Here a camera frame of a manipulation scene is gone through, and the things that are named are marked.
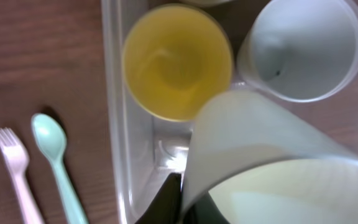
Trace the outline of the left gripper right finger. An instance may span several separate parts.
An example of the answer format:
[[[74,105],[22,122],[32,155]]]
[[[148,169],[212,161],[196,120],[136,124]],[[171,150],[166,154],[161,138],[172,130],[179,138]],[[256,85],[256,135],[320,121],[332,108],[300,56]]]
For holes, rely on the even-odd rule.
[[[229,224],[209,193],[205,193],[185,213],[184,224]]]

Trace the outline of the mint green plastic spoon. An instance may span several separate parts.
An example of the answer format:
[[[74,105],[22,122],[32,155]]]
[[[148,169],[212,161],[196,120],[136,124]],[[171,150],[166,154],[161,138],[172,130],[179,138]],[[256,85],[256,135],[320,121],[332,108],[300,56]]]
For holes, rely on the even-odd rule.
[[[68,223],[86,224],[88,219],[63,163],[67,137],[52,117],[37,113],[31,119],[32,133],[40,152],[49,161]]]

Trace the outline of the grey-blue plastic cup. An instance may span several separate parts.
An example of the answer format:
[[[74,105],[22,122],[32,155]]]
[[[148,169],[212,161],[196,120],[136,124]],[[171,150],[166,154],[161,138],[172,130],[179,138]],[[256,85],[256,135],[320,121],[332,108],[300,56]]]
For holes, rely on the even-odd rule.
[[[250,85],[308,103],[341,91],[358,74],[358,5],[348,0],[273,0],[237,55]]]

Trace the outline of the white plastic fork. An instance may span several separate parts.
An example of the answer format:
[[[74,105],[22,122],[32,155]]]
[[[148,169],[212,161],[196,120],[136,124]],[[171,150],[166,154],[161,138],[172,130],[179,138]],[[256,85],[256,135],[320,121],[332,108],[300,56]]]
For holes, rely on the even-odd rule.
[[[0,150],[12,180],[24,223],[44,224],[25,177],[29,165],[27,149],[11,128],[0,128]]]

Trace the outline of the yellow plastic cup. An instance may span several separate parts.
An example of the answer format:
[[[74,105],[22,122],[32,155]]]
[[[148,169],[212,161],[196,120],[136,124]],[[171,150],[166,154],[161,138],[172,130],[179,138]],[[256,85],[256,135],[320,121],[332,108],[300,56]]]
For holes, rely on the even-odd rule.
[[[165,4],[128,33],[122,69],[127,89],[144,110],[184,122],[229,88],[234,63],[226,33],[209,14]]]

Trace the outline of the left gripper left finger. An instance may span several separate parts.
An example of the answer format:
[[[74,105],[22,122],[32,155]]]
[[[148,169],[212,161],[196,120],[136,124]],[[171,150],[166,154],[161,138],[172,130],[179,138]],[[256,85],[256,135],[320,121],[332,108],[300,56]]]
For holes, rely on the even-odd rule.
[[[135,224],[176,224],[181,207],[181,174],[171,173]]]

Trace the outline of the white plastic cup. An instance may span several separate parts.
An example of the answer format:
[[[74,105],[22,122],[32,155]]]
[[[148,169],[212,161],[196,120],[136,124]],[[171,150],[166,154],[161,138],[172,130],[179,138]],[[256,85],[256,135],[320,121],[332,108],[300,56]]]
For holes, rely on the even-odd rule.
[[[253,91],[198,113],[180,218],[205,193],[229,223],[358,223],[358,156]]]

